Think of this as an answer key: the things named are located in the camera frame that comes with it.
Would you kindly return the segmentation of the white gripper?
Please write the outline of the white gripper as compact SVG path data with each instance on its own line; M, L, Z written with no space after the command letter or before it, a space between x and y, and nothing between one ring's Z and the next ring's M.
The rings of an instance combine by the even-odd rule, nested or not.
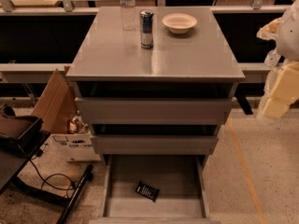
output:
M270 21L259 29L256 36L262 40L276 40L280 21L281 18ZM299 62L270 68L258 114L268 119L279 119L299 99Z

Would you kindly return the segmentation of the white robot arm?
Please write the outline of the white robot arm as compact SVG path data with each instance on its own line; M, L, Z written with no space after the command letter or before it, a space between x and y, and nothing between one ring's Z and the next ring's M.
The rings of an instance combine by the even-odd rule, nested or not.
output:
M281 118L299 99L299 0L284 14L261 28L257 37L274 40L264 64L271 67L260 104L260 114L269 119Z

